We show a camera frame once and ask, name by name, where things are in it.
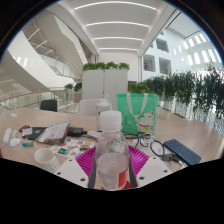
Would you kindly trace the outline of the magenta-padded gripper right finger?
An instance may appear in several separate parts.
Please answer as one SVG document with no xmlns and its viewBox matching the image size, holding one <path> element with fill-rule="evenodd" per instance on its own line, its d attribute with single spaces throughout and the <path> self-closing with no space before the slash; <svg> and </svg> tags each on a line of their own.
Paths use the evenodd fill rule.
<svg viewBox="0 0 224 224">
<path fill-rule="evenodd" d="M 131 156 L 129 174 L 132 188 L 143 187 L 172 173 L 157 156 L 148 156 L 132 146 L 129 147 L 129 151 Z"/>
</svg>

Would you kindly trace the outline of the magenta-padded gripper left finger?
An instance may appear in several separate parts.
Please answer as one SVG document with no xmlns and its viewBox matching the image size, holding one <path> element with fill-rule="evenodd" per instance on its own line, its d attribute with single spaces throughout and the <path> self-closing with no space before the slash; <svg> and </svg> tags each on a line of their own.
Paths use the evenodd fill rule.
<svg viewBox="0 0 224 224">
<path fill-rule="evenodd" d="M 96 180 L 95 149 L 91 148 L 77 158 L 68 158 L 55 175 L 84 188 L 93 189 Z"/>
</svg>

